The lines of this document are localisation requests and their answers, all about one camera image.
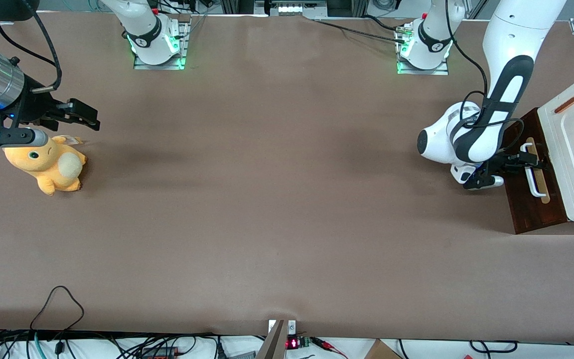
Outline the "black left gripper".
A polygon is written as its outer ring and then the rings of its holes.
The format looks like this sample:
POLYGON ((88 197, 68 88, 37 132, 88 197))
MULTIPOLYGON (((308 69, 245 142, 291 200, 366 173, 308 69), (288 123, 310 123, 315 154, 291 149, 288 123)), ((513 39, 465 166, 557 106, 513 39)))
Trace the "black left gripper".
POLYGON ((518 152, 513 155, 492 156, 482 162, 475 171, 476 181, 504 181, 503 172, 518 174, 526 168, 540 170, 542 163, 537 155, 529 152, 518 152))

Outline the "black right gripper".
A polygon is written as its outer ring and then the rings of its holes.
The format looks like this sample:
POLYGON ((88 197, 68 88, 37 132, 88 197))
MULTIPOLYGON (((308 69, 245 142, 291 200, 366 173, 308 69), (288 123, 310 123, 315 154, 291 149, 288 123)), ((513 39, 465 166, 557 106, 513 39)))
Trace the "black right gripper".
POLYGON ((32 93, 41 84, 28 75, 23 76, 24 84, 18 99, 0 110, 0 127, 16 129, 33 124, 56 132, 61 123, 77 124, 98 131, 100 121, 98 111, 76 98, 67 102, 55 100, 50 93, 32 93))

